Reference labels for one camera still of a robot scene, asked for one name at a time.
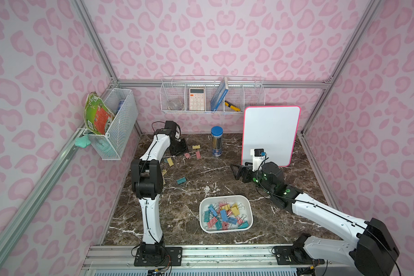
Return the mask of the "blue binder clip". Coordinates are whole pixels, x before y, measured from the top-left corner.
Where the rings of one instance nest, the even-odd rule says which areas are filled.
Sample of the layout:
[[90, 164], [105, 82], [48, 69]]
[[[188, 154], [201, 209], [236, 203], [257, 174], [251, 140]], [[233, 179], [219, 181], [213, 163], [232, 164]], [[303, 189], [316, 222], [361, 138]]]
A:
[[227, 218], [227, 222], [228, 222], [229, 224], [236, 225], [236, 224], [238, 223], [238, 220], [237, 220], [237, 218], [235, 218], [235, 217], [229, 217], [229, 218]]
[[217, 211], [216, 211], [216, 209], [214, 208], [214, 206], [213, 205], [210, 205], [209, 207], [208, 207], [208, 210], [209, 210], [209, 212], [213, 215], [213, 216], [215, 216], [215, 217], [217, 217]]

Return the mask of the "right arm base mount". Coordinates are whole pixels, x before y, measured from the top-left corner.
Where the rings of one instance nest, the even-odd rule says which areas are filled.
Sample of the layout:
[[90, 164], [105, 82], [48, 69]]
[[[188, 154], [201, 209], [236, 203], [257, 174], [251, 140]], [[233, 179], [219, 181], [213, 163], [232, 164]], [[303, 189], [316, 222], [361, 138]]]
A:
[[275, 246], [271, 253], [276, 257], [278, 265], [324, 265], [325, 260], [311, 258], [302, 247]]

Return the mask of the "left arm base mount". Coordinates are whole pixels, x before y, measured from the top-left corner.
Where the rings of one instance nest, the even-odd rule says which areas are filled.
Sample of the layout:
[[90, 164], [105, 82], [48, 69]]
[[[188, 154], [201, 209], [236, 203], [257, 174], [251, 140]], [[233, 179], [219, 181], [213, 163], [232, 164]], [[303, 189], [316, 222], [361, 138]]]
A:
[[181, 266], [182, 247], [163, 247], [159, 245], [141, 245], [135, 257], [135, 267]]

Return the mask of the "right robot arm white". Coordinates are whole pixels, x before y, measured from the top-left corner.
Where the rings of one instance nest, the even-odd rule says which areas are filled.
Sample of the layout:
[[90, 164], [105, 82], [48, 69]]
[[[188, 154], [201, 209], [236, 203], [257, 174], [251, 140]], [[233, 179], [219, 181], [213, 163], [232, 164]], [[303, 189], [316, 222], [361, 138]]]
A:
[[286, 184], [283, 170], [273, 162], [256, 167], [233, 164], [231, 169], [235, 179], [262, 188], [279, 209], [311, 220], [340, 238], [303, 234], [295, 241], [294, 253], [352, 266], [364, 276], [389, 276], [398, 267], [400, 252], [386, 224], [379, 219], [356, 218], [313, 199]]

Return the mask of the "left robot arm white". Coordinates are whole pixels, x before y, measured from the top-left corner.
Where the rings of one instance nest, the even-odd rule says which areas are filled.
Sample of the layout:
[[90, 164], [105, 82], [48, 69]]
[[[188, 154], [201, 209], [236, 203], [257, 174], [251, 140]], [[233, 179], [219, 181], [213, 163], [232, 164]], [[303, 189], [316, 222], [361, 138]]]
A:
[[160, 167], [164, 153], [172, 156], [183, 155], [188, 151], [180, 126], [174, 121], [166, 121], [164, 127], [154, 132], [153, 140], [139, 159], [131, 163], [131, 184], [140, 202], [143, 217], [142, 245], [162, 247], [163, 231], [159, 219], [159, 198], [164, 179]]

